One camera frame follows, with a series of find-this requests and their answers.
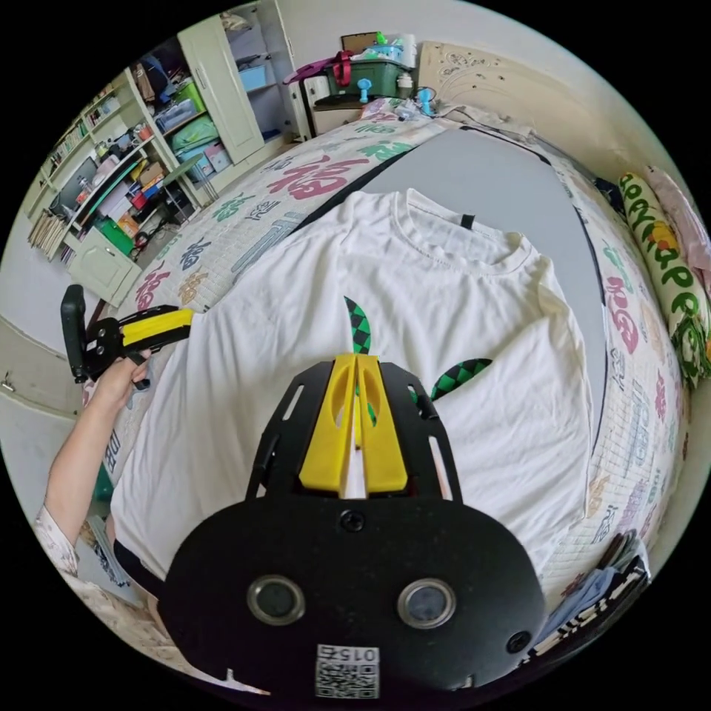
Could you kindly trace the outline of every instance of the pillow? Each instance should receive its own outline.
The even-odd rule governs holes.
[[[648,165],[644,177],[676,232],[681,256],[711,298],[711,239],[681,188],[661,169]]]
[[[647,263],[681,374],[696,387],[699,378],[711,376],[711,304],[682,259],[652,188],[634,173],[625,173],[619,185],[627,222]]]

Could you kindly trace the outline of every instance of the screw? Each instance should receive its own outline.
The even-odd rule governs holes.
[[[529,632],[517,632],[507,643],[506,651],[509,654],[518,654],[523,651],[531,641]]]
[[[363,530],[365,516],[359,511],[344,511],[341,514],[341,526],[348,533],[357,533]]]

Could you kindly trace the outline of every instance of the bedsheet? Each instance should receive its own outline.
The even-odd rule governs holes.
[[[471,113],[466,123],[471,125]],[[361,120],[302,144],[255,171],[181,231],[104,316],[122,318],[156,304],[205,311],[244,269],[307,215],[379,162],[459,124],[449,118],[400,122],[391,102],[369,104]],[[501,134],[479,125],[480,130]],[[690,400],[682,384],[650,277],[626,222],[573,161],[553,154],[529,131],[507,136],[534,147],[554,166],[594,247],[607,312],[608,367],[601,426],[592,454],[587,516],[548,561],[541,584],[549,609],[595,566],[611,536],[631,528],[653,545],[683,464]],[[161,376],[173,347],[150,360]],[[88,401],[91,386],[85,390]],[[104,464],[114,484],[152,400],[133,393]]]

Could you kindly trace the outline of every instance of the human hand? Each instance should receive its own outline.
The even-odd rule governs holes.
[[[146,359],[142,365],[136,365],[130,358],[119,358],[109,366],[96,383],[89,405],[95,404],[108,414],[117,415],[126,406],[133,384],[146,377],[150,351],[141,351],[141,355]]]

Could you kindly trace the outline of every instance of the patterned sleeve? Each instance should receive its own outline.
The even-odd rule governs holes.
[[[44,506],[37,514],[34,529],[40,545],[54,563],[55,568],[60,573],[66,573],[75,578],[79,560],[76,557],[74,546],[67,540],[67,536],[62,533]]]

